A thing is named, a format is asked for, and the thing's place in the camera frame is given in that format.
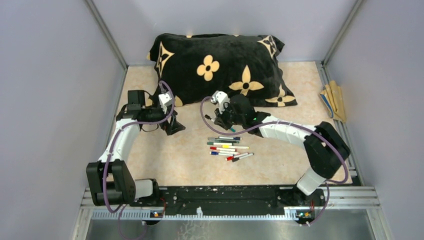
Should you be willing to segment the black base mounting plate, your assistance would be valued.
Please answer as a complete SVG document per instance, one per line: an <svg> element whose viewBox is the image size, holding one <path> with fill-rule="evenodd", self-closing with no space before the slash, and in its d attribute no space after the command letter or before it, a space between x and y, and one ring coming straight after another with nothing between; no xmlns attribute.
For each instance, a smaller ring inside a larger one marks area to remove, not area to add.
<svg viewBox="0 0 424 240"><path fill-rule="evenodd" d="M153 197L143 197L132 207L158 207L166 215L283 215L290 207L315 210L326 201L324 191L304 195L293 185L162 186Z"/></svg>

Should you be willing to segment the white marker yellow cap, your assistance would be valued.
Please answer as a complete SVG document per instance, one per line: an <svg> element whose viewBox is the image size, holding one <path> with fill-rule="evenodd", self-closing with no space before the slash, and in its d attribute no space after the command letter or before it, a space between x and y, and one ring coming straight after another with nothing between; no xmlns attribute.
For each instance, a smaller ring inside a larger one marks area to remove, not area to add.
<svg viewBox="0 0 424 240"><path fill-rule="evenodd" d="M240 145L222 145L222 148L225 149L249 149L249 146L240 146Z"/></svg>

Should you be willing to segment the folded tan cloth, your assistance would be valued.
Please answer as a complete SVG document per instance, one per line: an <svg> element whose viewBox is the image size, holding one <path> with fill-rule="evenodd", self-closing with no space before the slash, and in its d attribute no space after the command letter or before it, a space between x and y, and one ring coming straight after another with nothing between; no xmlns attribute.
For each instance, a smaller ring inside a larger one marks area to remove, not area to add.
<svg viewBox="0 0 424 240"><path fill-rule="evenodd" d="M347 122L342 89L335 80L331 80L329 84L324 86L324 89L319 93L319 97L331 119L342 123Z"/></svg>

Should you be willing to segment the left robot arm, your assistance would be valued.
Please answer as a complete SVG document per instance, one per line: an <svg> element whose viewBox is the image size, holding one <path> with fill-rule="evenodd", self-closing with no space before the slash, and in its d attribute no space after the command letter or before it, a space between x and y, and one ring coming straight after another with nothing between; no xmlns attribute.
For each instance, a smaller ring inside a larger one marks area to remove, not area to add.
<svg viewBox="0 0 424 240"><path fill-rule="evenodd" d="M170 136L185 129L176 119L177 97L167 91L152 103L144 90L130 90L127 104L118 112L113 136L98 161L90 162L86 175L95 206L156 206L161 200L154 178L136 183L126 164L132 146L144 125L155 125Z"/></svg>

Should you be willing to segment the white marker red cap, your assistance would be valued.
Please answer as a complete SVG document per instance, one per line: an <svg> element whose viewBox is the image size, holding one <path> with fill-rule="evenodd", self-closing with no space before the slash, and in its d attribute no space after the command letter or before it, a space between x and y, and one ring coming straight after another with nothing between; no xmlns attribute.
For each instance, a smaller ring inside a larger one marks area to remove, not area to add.
<svg viewBox="0 0 424 240"><path fill-rule="evenodd" d="M216 151L224 151L224 152L236 152L236 149L233 148L222 148L222 147L216 147L216 146L210 146L209 149L216 150Z"/></svg>

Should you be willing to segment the dark green pen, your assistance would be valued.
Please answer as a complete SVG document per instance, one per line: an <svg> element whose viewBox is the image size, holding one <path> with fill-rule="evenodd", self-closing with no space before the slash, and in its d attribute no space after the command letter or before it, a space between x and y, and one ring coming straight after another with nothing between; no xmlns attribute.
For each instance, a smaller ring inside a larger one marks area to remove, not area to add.
<svg viewBox="0 0 424 240"><path fill-rule="evenodd" d="M235 139L208 138L207 140L209 142L214 142L214 143L233 143L233 144L240 143L240 140L235 140Z"/></svg>

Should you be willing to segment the white marker blue cap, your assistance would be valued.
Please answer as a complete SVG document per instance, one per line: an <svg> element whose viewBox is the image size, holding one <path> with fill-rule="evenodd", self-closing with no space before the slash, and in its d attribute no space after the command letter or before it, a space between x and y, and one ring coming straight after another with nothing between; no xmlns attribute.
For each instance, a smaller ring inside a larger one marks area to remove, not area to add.
<svg viewBox="0 0 424 240"><path fill-rule="evenodd" d="M212 156L227 156L227 157L232 157L234 156L232 153L227 153L227 152L217 152L217 151L210 151L209 152L210 155Z"/></svg>

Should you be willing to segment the aluminium front rail frame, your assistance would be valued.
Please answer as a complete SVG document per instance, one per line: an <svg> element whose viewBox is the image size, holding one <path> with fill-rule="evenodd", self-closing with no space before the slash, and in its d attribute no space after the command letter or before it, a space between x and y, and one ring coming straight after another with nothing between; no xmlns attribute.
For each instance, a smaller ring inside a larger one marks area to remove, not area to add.
<svg viewBox="0 0 424 240"><path fill-rule="evenodd" d="M165 186L159 199L117 212L86 190L73 240L391 240L371 186L321 186L309 197L290 185Z"/></svg>

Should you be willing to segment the black floral pillow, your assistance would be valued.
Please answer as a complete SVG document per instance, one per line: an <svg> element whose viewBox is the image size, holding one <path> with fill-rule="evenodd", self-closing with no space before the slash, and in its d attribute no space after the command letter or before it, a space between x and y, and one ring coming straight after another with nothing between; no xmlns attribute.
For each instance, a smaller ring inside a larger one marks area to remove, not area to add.
<svg viewBox="0 0 424 240"><path fill-rule="evenodd" d="M284 43L273 35L163 33L147 54L160 81L171 88L175 105L200 102L216 91L241 94L255 107L296 106L278 55Z"/></svg>

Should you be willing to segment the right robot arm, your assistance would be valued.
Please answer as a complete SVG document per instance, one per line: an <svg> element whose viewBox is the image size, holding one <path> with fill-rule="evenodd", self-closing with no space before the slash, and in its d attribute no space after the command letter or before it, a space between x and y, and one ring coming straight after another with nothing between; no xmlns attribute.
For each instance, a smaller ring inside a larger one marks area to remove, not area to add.
<svg viewBox="0 0 424 240"><path fill-rule="evenodd" d="M346 160L351 150L329 122L305 125L282 120L256 111L242 94L228 97L223 91L216 91L210 102L217 106L212 119L215 125L225 130L241 126L243 133L281 140L305 150L309 168L296 182L293 200L297 205L307 206L314 198L313 192L339 169L349 176Z"/></svg>

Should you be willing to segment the white marker pink cap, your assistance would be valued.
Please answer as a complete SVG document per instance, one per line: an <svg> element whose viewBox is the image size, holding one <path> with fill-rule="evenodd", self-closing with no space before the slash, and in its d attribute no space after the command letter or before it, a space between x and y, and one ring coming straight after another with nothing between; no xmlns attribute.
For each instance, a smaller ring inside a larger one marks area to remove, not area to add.
<svg viewBox="0 0 424 240"><path fill-rule="evenodd" d="M220 150L219 152L220 153L223 153L223 154L230 155L230 156L235 156L235 155L239 155L240 154L239 152L236 152L236 151L223 151L223 150Z"/></svg>

